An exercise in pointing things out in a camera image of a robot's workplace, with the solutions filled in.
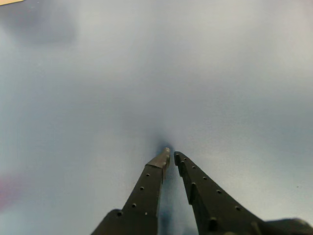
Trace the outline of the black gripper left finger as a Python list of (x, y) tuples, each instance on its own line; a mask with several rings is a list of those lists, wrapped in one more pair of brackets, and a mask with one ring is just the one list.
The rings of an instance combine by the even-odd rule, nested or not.
[(132, 193), (120, 210), (110, 211), (93, 235), (156, 235), (162, 183), (170, 164), (170, 148), (164, 148), (144, 167)]

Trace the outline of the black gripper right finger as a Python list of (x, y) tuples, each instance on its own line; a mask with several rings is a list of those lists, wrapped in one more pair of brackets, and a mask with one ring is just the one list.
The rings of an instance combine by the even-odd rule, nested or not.
[(240, 205), (190, 158), (175, 152), (175, 165), (183, 179), (201, 235), (267, 235), (264, 222)]

